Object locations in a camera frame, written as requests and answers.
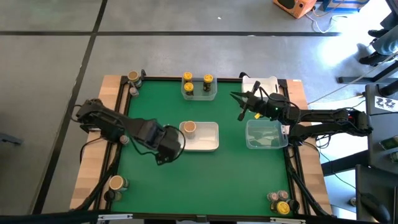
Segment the gray concrete floor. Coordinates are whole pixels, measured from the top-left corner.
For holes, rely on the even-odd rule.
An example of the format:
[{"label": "gray concrete floor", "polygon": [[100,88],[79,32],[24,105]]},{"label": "gray concrete floor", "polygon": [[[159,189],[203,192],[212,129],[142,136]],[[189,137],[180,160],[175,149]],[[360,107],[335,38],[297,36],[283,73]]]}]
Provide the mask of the gray concrete floor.
[{"label": "gray concrete floor", "polygon": [[[0,1],[0,31],[91,31],[100,5],[101,0]],[[366,48],[372,39],[366,31],[380,28],[386,14],[384,1],[371,0],[359,14],[332,28],[344,34],[340,37],[97,37],[77,102],[97,97],[104,75],[125,75],[141,68],[148,75],[162,76],[189,70],[237,77],[245,71],[252,77],[301,79],[307,100],[312,101],[340,87],[336,77],[372,69],[358,59],[371,51]],[[331,15],[318,20],[322,28],[328,27]],[[271,0],[112,0],[99,29],[312,32],[307,18],[296,20]],[[0,215],[29,212],[88,39],[0,36],[0,132],[25,141],[21,146],[0,144]],[[323,101],[362,91],[364,85],[349,86]],[[70,124],[44,212],[68,210],[78,151],[85,141],[86,134]]]}]

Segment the wooden board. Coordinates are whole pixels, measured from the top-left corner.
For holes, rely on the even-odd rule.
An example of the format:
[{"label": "wooden board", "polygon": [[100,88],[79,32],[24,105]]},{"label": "wooden board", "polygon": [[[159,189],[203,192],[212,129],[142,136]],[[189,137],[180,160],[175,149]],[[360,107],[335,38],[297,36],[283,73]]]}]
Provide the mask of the wooden board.
[{"label": "wooden board", "polygon": [[[107,75],[104,77],[101,90],[98,98],[101,99],[104,105],[108,108],[114,109],[120,84],[121,76]],[[290,100],[296,103],[301,109],[307,109],[307,101],[305,99],[303,84],[300,80],[287,80]],[[127,92],[123,95],[122,102],[126,102]],[[120,111],[123,111],[125,103],[121,103]],[[90,133],[88,141],[98,138],[99,133]],[[314,139],[308,139],[307,142],[315,144]],[[76,180],[75,191],[72,196],[70,208],[79,206],[84,199],[90,194],[100,178],[101,166],[104,159],[106,149],[106,141],[99,140],[86,146],[81,162],[78,178]],[[325,181],[323,180],[322,168],[320,165],[318,153],[310,146],[300,146],[300,155],[302,160],[303,173],[306,186],[315,198],[315,200],[322,206],[322,208],[331,213],[331,207],[326,192]],[[301,193],[299,188],[295,186],[296,197],[301,202]],[[104,208],[104,200],[100,203],[100,208]]]}]

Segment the wooden table frame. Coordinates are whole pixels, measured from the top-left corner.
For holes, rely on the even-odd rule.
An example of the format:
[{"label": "wooden table frame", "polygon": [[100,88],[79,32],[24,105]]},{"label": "wooden table frame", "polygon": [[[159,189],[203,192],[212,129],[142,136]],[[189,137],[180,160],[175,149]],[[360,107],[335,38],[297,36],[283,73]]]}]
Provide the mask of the wooden table frame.
[{"label": "wooden table frame", "polygon": [[[119,88],[121,86],[122,76],[120,75],[106,75],[103,79],[98,98],[101,99],[103,104],[113,110],[117,109],[123,112],[126,109],[126,101],[128,94],[128,85],[123,88],[123,93],[119,95]],[[287,87],[287,93],[290,101],[294,102],[301,109],[308,109],[307,101],[305,99],[303,83],[300,80],[285,80],[284,85]],[[87,141],[96,139],[100,136],[99,132],[89,133]],[[315,145],[314,139],[307,139],[309,143]],[[109,161],[113,160],[116,145],[112,145]],[[103,167],[107,142],[99,140],[89,144],[85,147],[83,159],[80,165],[80,170],[76,180],[75,190],[73,192],[70,208],[76,208],[84,199],[90,194],[95,185],[98,183]],[[318,152],[312,147],[304,145],[299,147],[299,157],[302,166],[305,185],[313,195],[314,199],[321,205],[321,207],[331,214],[331,207],[326,192],[325,181],[323,179],[322,167],[319,160]],[[296,161],[292,159],[293,166],[297,169]],[[296,199],[303,205],[303,198],[297,185],[294,183],[294,192]],[[106,202],[102,199],[98,202],[98,208],[105,209]],[[301,206],[298,213],[304,214],[304,208]]]}]

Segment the green mat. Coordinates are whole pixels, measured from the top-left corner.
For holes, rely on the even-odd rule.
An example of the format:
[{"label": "green mat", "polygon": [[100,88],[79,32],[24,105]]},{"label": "green mat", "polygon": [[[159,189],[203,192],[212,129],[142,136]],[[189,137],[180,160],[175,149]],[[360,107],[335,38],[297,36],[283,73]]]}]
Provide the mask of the green mat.
[{"label": "green mat", "polygon": [[188,120],[217,122],[219,148],[184,152],[175,162],[158,166],[152,155],[140,156],[128,144],[122,148],[118,174],[130,181],[130,187],[113,203],[112,211],[275,216],[266,195],[289,191],[283,152],[246,147],[246,122],[254,114],[238,121],[241,109],[229,95],[240,91],[241,83],[218,83],[213,101],[184,100],[180,88],[180,82],[144,82],[128,116],[156,118],[175,127]]}]

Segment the orange object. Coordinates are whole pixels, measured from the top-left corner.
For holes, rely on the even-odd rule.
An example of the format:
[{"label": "orange object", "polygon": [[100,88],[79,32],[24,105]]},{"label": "orange object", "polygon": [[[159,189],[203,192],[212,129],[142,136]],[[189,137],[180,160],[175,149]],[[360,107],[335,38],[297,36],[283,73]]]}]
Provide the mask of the orange object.
[{"label": "orange object", "polygon": [[312,10],[317,0],[274,0],[274,3],[296,19]]}]

